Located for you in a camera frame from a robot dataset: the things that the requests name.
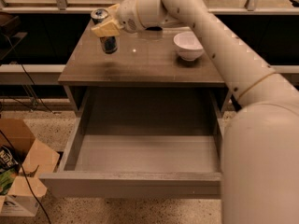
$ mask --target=robotic arm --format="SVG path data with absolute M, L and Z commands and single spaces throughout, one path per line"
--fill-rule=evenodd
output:
M 299 92 L 239 39 L 203 0 L 125 0 L 98 24 L 118 29 L 189 26 L 243 109 L 226 128 L 221 157 L 225 224 L 299 220 Z

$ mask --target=floor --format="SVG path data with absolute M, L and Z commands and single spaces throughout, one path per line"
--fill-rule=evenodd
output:
M 2 100 L 2 119 L 23 119 L 34 135 L 56 151 L 63 151 L 75 121 L 71 110 L 51 106 L 55 114 L 32 111 L 14 101 Z M 225 112 L 229 122 L 234 111 Z M 49 191 L 42 199 L 51 223 L 221 223 L 221 200 L 141 200 L 101 198 L 56 198 Z M 39 208 L 36 217 L 0 217 L 1 224 L 47 223 Z

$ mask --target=bowl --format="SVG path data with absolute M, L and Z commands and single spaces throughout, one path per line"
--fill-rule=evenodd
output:
M 204 54 L 204 48 L 193 32 L 175 35 L 176 52 L 185 61 L 194 61 Z

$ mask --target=open drawer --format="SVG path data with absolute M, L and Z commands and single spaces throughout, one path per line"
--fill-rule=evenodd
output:
M 221 120 L 208 88 L 93 87 L 56 173 L 58 197 L 219 198 Z

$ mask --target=wire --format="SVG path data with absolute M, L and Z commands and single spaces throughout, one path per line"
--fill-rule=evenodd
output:
M 13 47 L 13 45 L 12 45 L 12 43 L 11 43 L 10 38 L 9 38 L 7 35 L 4 35 L 4 36 L 5 36 L 5 38 L 8 40 L 8 42 L 9 42 L 9 44 L 10 44 L 12 50 L 14 51 L 14 53 L 15 53 L 17 59 L 18 59 L 19 61 L 21 61 L 18 52 L 15 50 L 15 48 Z M 35 85 L 36 85 L 35 82 L 34 82 L 33 79 L 31 78 L 31 76 L 29 75 L 29 73 L 26 71 L 26 69 L 25 69 L 25 67 L 23 66 L 22 63 L 20 63 L 20 66 L 21 66 L 21 68 L 23 69 L 23 71 L 24 71 L 24 73 L 26 74 L 26 76 L 28 76 L 28 78 L 30 79 L 30 81 L 32 82 L 32 84 L 35 86 Z M 49 110 L 50 113 L 54 113 L 50 108 L 48 108 L 48 107 L 45 105 L 45 103 L 43 102 L 43 100 L 42 100 L 41 98 L 38 98 L 38 97 L 37 97 L 37 99 L 40 101 L 40 103 L 41 103 L 43 106 L 45 106 L 46 109 Z
M 11 146 L 11 148 L 13 149 L 13 151 L 14 151 L 14 153 L 15 153 L 15 155 L 16 155 L 16 158 L 17 158 L 17 160 L 18 160 L 18 162 L 19 162 L 19 164 L 20 164 L 20 166 L 21 166 L 21 170 L 22 170 L 22 172 L 23 172 L 23 174 L 24 174 L 24 177 L 25 177 L 26 182 L 27 182 L 27 184 L 28 184 L 28 188 L 29 188 L 29 190 L 31 191 L 32 195 L 34 196 L 34 198 L 36 199 L 36 201 L 37 201 L 38 204 L 40 205 L 40 207 L 41 207 L 41 209 L 43 210 L 43 212 L 45 213 L 45 215 L 46 215 L 46 217 L 47 217 L 47 220 L 48 220 L 49 224 L 51 224 L 49 215 L 48 215 L 48 213 L 47 213 L 45 207 L 44 207 L 43 204 L 38 200 L 38 198 L 36 197 L 36 195 L 34 194 L 32 188 L 31 188 L 31 185 L 30 185 L 30 183 L 29 183 L 27 174 L 25 173 L 25 170 L 24 170 L 24 168 L 23 168 L 23 166 L 22 166 L 22 163 L 21 163 L 21 159 L 20 159 L 20 157 L 19 157 L 19 155 L 18 155 L 18 153 L 17 153 L 15 147 L 11 144 L 11 142 L 10 142 L 9 139 L 6 137 L 6 135 L 2 132 L 2 130 L 0 130 L 0 133 L 1 133 L 2 136 L 7 140 L 7 142 L 9 143 L 9 145 Z

